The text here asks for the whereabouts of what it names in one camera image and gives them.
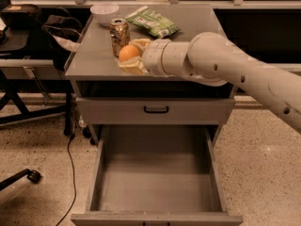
soda can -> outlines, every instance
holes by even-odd
[[[110,24],[113,54],[118,57],[120,49],[129,44],[130,29],[125,19],[113,19]]]

power cord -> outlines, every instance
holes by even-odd
[[[67,145],[67,152],[68,152],[68,155],[70,157],[70,160],[71,160],[71,166],[72,166],[72,177],[73,177],[73,190],[74,190],[74,197],[73,197],[73,201],[71,203],[71,206],[70,208],[68,209],[68,211],[66,212],[66,214],[63,216],[63,218],[56,224],[56,226],[58,226],[64,219],[65,217],[69,214],[69,212],[71,211],[74,203],[75,203],[75,200],[76,200],[76,183],[75,183],[75,167],[74,167],[74,164],[73,164],[73,159],[72,159],[72,156],[71,156],[71,153],[70,153],[70,145],[71,145],[71,142],[73,141],[73,139],[75,138],[75,133],[73,133],[70,137],[70,140],[68,142],[68,145]]]

drawer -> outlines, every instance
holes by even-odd
[[[77,226],[227,226],[229,216],[205,127],[111,125],[102,132]]]
[[[233,99],[77,98],[87,124],[224,124]]]

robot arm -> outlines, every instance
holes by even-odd
[[[206,32],[190,42],[156,40],[142,61],[152,75],[241,88],[301,133],[301,77],[258,61],[225,37]]]

white bowl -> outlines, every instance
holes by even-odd
[[[109,26],[111,20],[119,15],[119,6],[110,2],[97,3],[90,11],[99,24]]]

